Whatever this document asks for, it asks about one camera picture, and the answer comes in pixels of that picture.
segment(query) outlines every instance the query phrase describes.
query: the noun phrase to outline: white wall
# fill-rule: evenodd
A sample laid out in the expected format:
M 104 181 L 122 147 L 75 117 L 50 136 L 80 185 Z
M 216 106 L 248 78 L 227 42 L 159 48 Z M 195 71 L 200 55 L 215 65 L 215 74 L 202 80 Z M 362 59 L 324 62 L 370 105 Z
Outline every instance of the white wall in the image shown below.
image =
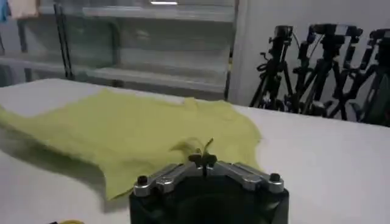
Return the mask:
M 246 4 L 242 11 L 247 10 L 240 19 L 245 20 L 241 58 L 233 64 L 232 83 L 229 100 L 240 105 L 248 105 L 259 82 L 259 73 L 256 67 L 264 60 L 260 52 L 267 51 L 268 38 L 274 33 L 277 25 L 294 26 L 294 32 L 299 41 L 305 40 L 308 26 L 315 23 L 353 24 L 364 30 L 363 37 L 355 53 L 353 65 L 358 65 L 364 54 L 369 33 L 374 29 L 390 28 L 388 0 L 241 0 Z M 287 61 L 290 70 L 296 65 L 298 48 L 292 42 L 289 48 Z M 313 56 L 312 63 L 322 54 L 319 44 Z M 290 74 L 293 85 L 296 76 Z M 323 98 L 330 99 L 334 88 L 334 78 L 331 74 L 324 89 Z M 358 102 L 363 103 L 369 85 L 365 85 L 358 96 Z M 284 80 L 281 90 L 285 90 Z

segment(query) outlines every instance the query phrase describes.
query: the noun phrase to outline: tripod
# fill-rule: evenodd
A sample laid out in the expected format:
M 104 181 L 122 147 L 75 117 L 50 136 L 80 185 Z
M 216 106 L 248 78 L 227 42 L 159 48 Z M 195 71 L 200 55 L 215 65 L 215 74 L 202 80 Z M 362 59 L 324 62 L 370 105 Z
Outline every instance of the tripod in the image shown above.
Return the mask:
M 269 42 L 272 43 L 272 48 L 269 50 L 272 58 L 268 60 L 265 57 L 265 53 L 261 53 L 267 60 L 267 63 L 257 67 L 257 71 L 261 72 L 261 81 L 249 105 L 250 107 L 280 111 L 285 110 L 283 102 L 277 99 L 282 80 L 279 73 L 284 73 L 288 93 L 292 94 L 293 89 L 288 74 L 287 62 L 285 61 L 287 48 L 291 44 L 292 34 L 293 27 L 291 26 L 277 26 L 275 28 L 275 37 L 273 39 L 270 38 L 269 40 Z
M 312 70 L 307 80 L 305 80 L 305 76 L 308 71 L 308 61 L 305 62 L 306 67 L 301 68 L 301 70 L 305 70 L 306 73 L 303 73 L 302 71 L 299 73 L 299 81 L 297 82 L 296 86 L 296 100 L 300 100 L 300 98 L 314 81 L 313 86 L 308 93 L 308 97 L 303 104 L 302 114 L 327 116 L 326 110 L 331 104 L 326 103 L 323 105 L 318 102 L 321 99 L 328 74 L 331 70 L 334 72 L 336 79 L 335 96 L 341 97 L 342 88 L 344 87 L 343 83 L 345 83 L 346 79 L 346 72 L 340 72 L 339 62 L 336 60 L 336 57 L 339 55 L 340 48 L 345 43 L 346 37 L 351 37 L 346 58 L 344 60 L 344 68 L 350 69 L 350 61 L 355 52 L 355 43 L 358 42 L 359 36 L 363 33 L 363 31 L 355 26 L 317 24 L 310 26 L 308 39 L 315 35 L 314 33 L 323 35 L 321 44 L 324 52 L 322 54 L 322 58 L 317 61 L 316 66 Z M 341 105 L 340 107 L 342 116 L 346 117 L 345 106 Z
M 374 52 L 375 46 L 378 46 L 378 53 L 375 56 L 377 64 L 370 65 L 365 74 L 362 74 L 360 71 L 366 70 L 372 54 Z M 360 71 L 356 72 L 354 81 L 351 87 L 350 96 L 344 96 L 346 99 L 348 97 L 355 99 L 357 92 L 361 85 L 375 73 L 375 78 L 372 82 L 371 88 L 369 90 L 368 97 L 364 103 L 364 107 L 361 110 L 359 106 L 355 103 L 351 103 L 352 108 L 356 112 L 357 121 L 368 122 L 371 114 L 373 113 L 373 107 L 375 101 L 378 98 L 380 87 L 384 78 L 390 77 L 390 29 L 379 29 L 372 31 L 370 33 L 370 40 L 367 44 L 367 49 L 363 55 L 362 62 L 360 64 Z M 380 119 L 387 120 L 385 113 L 382 113 Z

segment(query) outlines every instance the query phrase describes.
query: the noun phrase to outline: glass shelf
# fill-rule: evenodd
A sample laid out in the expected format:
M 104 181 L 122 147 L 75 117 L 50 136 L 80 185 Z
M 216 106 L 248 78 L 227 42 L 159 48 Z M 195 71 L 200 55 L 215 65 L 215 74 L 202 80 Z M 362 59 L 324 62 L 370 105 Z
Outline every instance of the glass shelf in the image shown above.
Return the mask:
M 193 89 L 206 92 L 225 91 L 226 72 L 196 71 L 179 68 L 114 65 L 107 68 L 88 70 L 87 75 L 105 79 L 122 80 L 142 84 Z

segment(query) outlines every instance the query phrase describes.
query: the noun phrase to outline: screw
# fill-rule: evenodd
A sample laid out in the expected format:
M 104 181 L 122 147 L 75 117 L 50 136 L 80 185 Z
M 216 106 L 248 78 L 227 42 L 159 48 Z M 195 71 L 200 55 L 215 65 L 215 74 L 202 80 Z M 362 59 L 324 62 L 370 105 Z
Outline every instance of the screw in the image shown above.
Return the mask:
M 271 182 L 280 181 L 280 175 L 277 173 L 272 173 L 271 176 L 269 177 L 269 181 L 271 181 Z
M 147 176 L 139 176 L 136 181 L 139 185 L 146 185 L 147 184 Z

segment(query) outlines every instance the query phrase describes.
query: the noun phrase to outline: yellow object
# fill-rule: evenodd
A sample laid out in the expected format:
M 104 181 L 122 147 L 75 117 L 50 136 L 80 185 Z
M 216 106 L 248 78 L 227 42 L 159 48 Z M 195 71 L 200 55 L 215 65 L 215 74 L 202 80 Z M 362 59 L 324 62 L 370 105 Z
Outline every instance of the yellow object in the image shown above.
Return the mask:
M 103 90 L 35 117 L 0 108 L 0 123 L 50 149 L 98 166 L 108 199 L 127 192 L 137 176 L 185 163 L 196 149 L 226 162 L 257 167 L 254 124 L 226 102 L 168 103 Z
M 80 222 L 77 220 L 67 220 L 67 221 L 60 222 L 59 224 L 84 224 L 84 222 Z

